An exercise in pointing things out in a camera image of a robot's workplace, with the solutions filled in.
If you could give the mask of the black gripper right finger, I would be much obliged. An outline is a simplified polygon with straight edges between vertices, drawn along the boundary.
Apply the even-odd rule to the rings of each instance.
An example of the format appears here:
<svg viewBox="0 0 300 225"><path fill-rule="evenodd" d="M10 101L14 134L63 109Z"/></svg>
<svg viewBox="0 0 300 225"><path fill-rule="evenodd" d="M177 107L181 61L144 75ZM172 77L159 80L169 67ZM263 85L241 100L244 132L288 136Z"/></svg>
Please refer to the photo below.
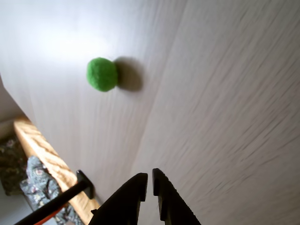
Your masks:
<svg viewBox="0 0 300 225"><path fill-rule="evenodd" d="M160 220L166 225L200 225L168 177L158 168L152 170L153 194L158 197Z"/></svg>

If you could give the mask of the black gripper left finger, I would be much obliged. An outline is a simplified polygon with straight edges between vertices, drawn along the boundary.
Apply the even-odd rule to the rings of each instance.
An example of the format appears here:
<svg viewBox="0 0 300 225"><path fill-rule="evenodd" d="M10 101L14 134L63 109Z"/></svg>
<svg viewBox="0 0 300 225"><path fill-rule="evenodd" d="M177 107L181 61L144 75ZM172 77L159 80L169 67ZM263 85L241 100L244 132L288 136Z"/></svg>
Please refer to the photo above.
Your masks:
<svg viewBox="0 0 300 225"><path fill-rule="evenodd" d="M140 203L146 199L148 174L138 173L125 182L97 210L90 225L136 225Z"/></svg>

